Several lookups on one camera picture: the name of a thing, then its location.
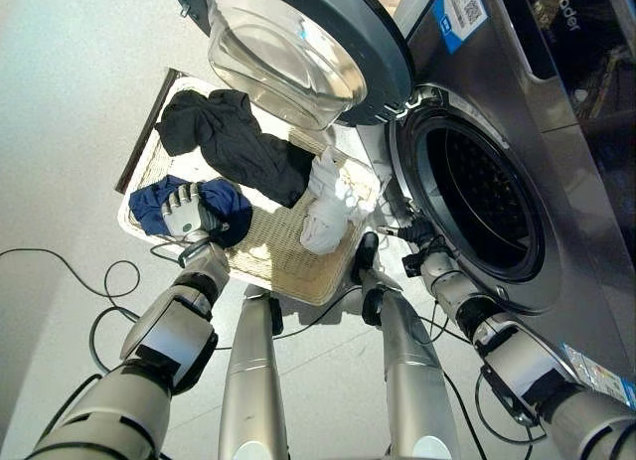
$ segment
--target washing machine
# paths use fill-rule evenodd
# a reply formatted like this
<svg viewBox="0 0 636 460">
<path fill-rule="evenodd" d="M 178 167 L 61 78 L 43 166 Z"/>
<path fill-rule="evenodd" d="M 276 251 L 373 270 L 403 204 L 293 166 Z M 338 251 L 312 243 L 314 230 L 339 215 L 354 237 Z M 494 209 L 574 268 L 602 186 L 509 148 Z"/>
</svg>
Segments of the washing machine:
<svg viewBox="0 0 636 460">
<path fill-rule="evenodd" d="M 396 212 L 634 402 L 634 0 L 179 0 L 229 86 L 359 127 Z"/>
</svg>

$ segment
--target laundry basket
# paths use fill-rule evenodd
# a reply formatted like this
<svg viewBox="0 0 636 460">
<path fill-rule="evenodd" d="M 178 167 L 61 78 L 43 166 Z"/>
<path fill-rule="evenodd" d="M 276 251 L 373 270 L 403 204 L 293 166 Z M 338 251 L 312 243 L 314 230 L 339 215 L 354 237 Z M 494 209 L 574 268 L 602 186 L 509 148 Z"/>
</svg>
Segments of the laundry basket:
<svg viewBox="0 0 636 460">
<path fill-rule="evenodd" d="M 217 87 L 195 77 L 178 77 L 167 92 L 163 107 L 179 90 L 193 89 L 207 95 Z M 163 107 L 156 120 L 160 120 Z M 314 154 L 327 145 L 324 134 L 307 135 L 285 122 L 252 105 L 252 112 L 263 130 L 289 140 L 294 145 Z M 336 165 L 341 174 L 349 177 L 356 194 L 370 206 L 380 195 L 380 182 L 374 172 L 362 162 L 334 150 Z M 134 236 L 152 244 L 170 240 L 167 236 L 147 235 L 128 207 L 130 194 L 174 175 L 194 182 L 211 180 L 220 174 L 203 159 L 199 149 L 178 157 L 170 157 L 164 150 L 159 134 L 152 130 L 145 148 L 139 156 L 127 185 L 117 215 L 121 227 Z M 364 222 L 349 223 L 338 248 L 325 255 L 316 255 L 299 242 L 303 220 L 312 196 L 305 192 L 292 209 L 280 206 L 259 191 L 240 186 L 253 206 L 253 217 L 247 236 L 236 246 L 226 250 L 230 263 L 230 276 L 300 301 L 322 305 L 328 302 L 338 288 L 343 273 L 357 247 Z M 182 248 L 170 246 L 172 251 Z"/>
</svg>

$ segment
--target silver robot leg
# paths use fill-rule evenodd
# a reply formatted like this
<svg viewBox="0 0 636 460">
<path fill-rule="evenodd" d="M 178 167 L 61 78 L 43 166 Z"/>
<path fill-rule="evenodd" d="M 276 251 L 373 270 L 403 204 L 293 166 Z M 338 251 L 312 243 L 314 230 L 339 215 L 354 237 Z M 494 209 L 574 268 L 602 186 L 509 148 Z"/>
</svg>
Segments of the silver robot leg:
<svg viewBox="0 0 636 460">
<path fill-rule="evenodd" d="M 459 458 L 443 371 L 423 323 L 394 281 L 372 269 L 361 278 L 363 317 L 385 343 L 391 456 Z"/>
<path fill-rule="evenodd" d="M 287 459 L 269 292 L 245 292 L 226 377 L 219 459 Z"/>
</svg>

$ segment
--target navy cloth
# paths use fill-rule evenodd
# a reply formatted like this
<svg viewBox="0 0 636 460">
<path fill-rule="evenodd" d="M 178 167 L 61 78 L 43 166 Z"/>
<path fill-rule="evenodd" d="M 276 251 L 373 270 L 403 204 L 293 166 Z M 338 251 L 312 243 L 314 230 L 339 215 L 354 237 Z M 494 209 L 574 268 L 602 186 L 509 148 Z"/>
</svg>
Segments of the navy cloth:
<svg viewBox="0 0 636 460">
<path fill-rule="evenodd" d="M 161 216 L 161 204 L 180 185 L 189 182 L 167 175 L 159 182 L 130 194 L 128 206 L 146 234 L 170 234 Z M 230 228 L 217 235 L 217 243 L 228 248 L 239 243 L 249 231 L 251 203 L 224 179 L 215 179 L 199 186 L 204 206 Z"/>
</svg>

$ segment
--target tiled floor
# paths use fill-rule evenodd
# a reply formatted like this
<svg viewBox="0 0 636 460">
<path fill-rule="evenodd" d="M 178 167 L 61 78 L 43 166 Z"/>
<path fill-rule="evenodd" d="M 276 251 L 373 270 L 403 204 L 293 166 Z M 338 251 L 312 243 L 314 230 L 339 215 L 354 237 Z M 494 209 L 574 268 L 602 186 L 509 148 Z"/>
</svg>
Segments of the tiled floor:
<svg viewBox="0 0 636 460">
<path fill-rule="evenodd" d="M 207 41 L 179 18 L 174 0 L 0 0 L 0 248 L 46 246 L 66 255 L 99 287 L 105 268 L 129 258 L 141 269 L 139 289 L 123 303 L 142 311 L 178 269 L 126 235 L 112 187 L 161 84 L 166 67 L 213 79 Z M 432 303 L 422 284 L 405 279 L 405 246 L 383 241 L 381 260 L 423 315 Z M 124 267 L 110 289 L 131 282 Z M 94 315 L 106 303 L 84 291 L 45 255 L 0 259 L 0 384 L 6 428 L 1 457 L 24 458 L 64 398 L 95 371 L 86 348 Z M 232 341 L 244 285 L 232 282 L 215 307 L 221 344 Z M 276 342 L 292 458 L 381 455 L 389 445 L 382 334 L 360 316 L 360 297 L 302 335 Z M 285 330 L 320 312 L 285 302 Z M 118 317 L 97 336 L 112 365 L 128 329 Z M 474 420 L 472 392 L 480 366 L 470 347 L 442 336 L 436 348 Z M 229 354 L 216 353 L 200 382 L 173 401 L 165 451 L 179 460 L 215 458 Z M 477 458 L 456 413 L 464 458 Z M 524 431 L 502 414 L 489 392 L 484 409 L 509 435 Z M 475 425 L 490 459 L 523 458 Z M 547 442 L 534 458 L 558 458 Z"/>
</svg>

